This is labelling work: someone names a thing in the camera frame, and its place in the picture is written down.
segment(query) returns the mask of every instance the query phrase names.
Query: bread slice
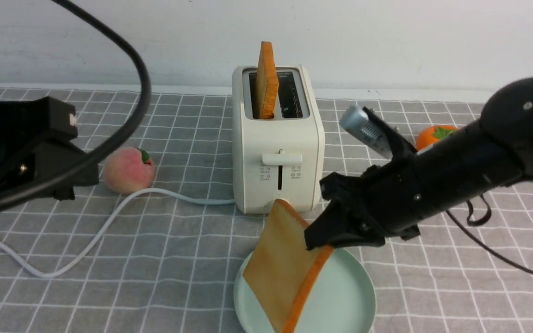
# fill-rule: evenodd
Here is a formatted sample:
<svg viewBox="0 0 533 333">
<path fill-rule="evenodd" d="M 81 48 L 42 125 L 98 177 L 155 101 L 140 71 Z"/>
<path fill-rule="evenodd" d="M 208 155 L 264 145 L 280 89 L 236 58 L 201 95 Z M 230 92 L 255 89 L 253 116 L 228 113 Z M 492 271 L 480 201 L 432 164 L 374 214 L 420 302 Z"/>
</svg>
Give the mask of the bread slice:
<svg viewBox="0 0 533 333">
<path fill-rule="evenodd" d="M 292 333 L 311 288 L 334 248 L 305 249 L 308 223 L 275 200 L 243 276 L 276 333 Z"/>
<path fill-rule="evenodd" d="M 262 42 L 260 44 L 260 57 L 256 68 L 256 83 L 254 84 L 253 113 L 258 112 L 260 119 L 275 117 L 275 103 L 279 92 L 279 77 L 273 55 L 273 44 Z"/>
</svg>

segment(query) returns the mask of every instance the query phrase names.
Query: fake orange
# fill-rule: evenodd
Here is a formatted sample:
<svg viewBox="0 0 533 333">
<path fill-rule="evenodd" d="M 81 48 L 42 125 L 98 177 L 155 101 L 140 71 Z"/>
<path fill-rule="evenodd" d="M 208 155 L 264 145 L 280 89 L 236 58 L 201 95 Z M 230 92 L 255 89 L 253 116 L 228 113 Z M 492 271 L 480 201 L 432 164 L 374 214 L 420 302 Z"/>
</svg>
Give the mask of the fake orange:
<svg viewBox="0 0 533 333">
<path fill-rule="evenodd" d="M 421 150 L 457 131 L 457 127 L 451 125 L 435 125 L 427 127 L 419 133 L 416 140 L 416 150 Z"/>
</svg>

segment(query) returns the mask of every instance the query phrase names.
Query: fake peach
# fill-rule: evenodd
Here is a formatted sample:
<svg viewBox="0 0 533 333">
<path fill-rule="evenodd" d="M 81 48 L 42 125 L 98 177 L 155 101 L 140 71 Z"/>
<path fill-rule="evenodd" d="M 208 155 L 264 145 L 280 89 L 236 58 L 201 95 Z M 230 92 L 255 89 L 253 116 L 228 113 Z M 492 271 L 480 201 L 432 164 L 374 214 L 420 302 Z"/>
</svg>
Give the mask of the fake peach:
<svg viewBox="0 0 533 333">
<path fill-rule="evenodd" d="M 145 150 L 121 148 L 108 158 L 102 176 L 112 191 L 131 194 L 152 185 L 155 164 Z"/>
</svg>

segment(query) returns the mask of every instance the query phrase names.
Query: toaster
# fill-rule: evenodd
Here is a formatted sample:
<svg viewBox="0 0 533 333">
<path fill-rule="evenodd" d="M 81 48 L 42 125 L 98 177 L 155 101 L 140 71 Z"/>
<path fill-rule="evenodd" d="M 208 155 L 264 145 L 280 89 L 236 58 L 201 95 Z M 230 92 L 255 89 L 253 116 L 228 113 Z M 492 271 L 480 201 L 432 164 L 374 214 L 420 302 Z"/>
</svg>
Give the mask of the toaster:
<svg viewBox="0 0 533 333">
<path fill-rule="evenodd" d="M 232 75 L 233 195 L 245 214 L 266 214 L 275 199 L 300 212 L 320 202 L 324 127 L 307 70 L 277 66 L 274 118 L 252 110 L 256 67 Z"/>
</svg>

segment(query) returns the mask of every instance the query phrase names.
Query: light green plate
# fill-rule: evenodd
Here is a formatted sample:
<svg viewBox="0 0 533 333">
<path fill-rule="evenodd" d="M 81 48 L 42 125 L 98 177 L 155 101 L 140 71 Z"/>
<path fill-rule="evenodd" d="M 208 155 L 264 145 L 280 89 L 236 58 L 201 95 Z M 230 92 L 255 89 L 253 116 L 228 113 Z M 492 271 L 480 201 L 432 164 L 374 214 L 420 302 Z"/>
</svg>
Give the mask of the light green plate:
<svg viewBox="0 0 533 333">
<path fill-rule="evenodd" d="M 274 333 L 267 315 L 246 283 L 243 262 L 234 285 L 234 307 L 246 333 Z M 361 264 L 344 249 L 336 249 L 305 302 L 294 333 L 368 333 L 376 317 L 376 292 Z"/>
</svg>

